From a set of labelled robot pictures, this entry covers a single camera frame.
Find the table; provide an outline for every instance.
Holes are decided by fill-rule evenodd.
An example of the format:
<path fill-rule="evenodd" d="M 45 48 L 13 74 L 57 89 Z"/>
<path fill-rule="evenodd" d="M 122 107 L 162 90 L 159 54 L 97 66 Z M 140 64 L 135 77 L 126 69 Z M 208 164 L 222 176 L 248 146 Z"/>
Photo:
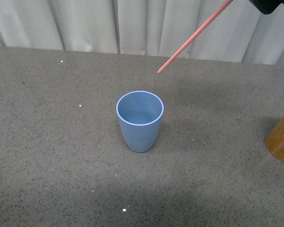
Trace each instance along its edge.
<path fill-rule="evenodd" d="M 0 47 L 0 226 L 284 226 L 284 67 Z M 165 105 L 132 152 L 115 105 Z"/>

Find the black object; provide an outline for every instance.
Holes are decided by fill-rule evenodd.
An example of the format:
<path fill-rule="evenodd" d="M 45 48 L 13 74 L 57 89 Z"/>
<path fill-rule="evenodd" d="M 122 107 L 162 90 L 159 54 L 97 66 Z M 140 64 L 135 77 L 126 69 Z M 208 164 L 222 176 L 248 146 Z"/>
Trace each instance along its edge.
<path fill-rule="evenodd" d="M 271 14 L 284 0 L 249 0 L 263 14 Z"/>

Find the pink rod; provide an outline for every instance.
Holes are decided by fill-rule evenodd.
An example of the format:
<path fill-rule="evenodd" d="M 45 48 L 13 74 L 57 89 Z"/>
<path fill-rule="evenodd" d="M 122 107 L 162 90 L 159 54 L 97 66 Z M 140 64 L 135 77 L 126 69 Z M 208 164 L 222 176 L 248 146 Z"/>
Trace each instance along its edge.
<path fill-rule="evenodd" d="M 212 23 L 213 20 L 216 19 L 217 16 L 219 16 L 220 13 L 223 12 L 223 10 L 226 9 L 226 7 L 231 4 L 233 0 L 225 0 L 225 2 L 198 28 L 198 30 L 193 33 L 193 35 L 168 59 L 168 61 L 158 70 L 158 74 L 162 73 L 162 71 L 169 65 L 171 62 L 185 49 L 187 48 L 190 43 L 200 35 L 201 32 L 203 32 L 204 29 L 206 29 L 207 26 Z"/>

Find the wooden object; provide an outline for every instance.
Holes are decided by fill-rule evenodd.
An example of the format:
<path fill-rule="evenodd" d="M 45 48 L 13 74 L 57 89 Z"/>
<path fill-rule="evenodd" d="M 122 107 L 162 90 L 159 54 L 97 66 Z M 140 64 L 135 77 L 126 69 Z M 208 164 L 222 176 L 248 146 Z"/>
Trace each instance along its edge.
<path fill-rule="evenodd" d="M 225 0 L 225 2 L 198 28 L 198 30 L 193 33 L 193 35 L 168 59 L 168 61 L 158 70 L 158 74 L 160 74 L 171 62 L 185 49 L 187 48 L 190 43 L 197 38 L 198 35 L 200 35 L 201 32 L 203 32 L 204 29 L 206 29 L 207 26 L 209 26 L 210 23 L 212 23 L 213 20 L 216 19 L 217 16 L 219 16 L 220 13 L 222 13 L 223 10 L 228 7 L 229 4 L 231 4 L 233 0 Z"/>
<path fill-rule="evenodd" d="M 284 117 L 266 137 L 266 145 L 276 158 L 284 162 Z"/>

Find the wooden cylinder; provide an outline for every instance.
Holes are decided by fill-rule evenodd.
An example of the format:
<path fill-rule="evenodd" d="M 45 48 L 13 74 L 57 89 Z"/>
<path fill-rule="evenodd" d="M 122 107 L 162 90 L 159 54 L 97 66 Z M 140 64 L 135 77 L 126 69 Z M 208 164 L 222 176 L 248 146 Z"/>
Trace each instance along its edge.
<path fill-rule="evenodd" d="M 266 137 L 266 146 L 276 158 L 284 162 L 284 117 Z"/>

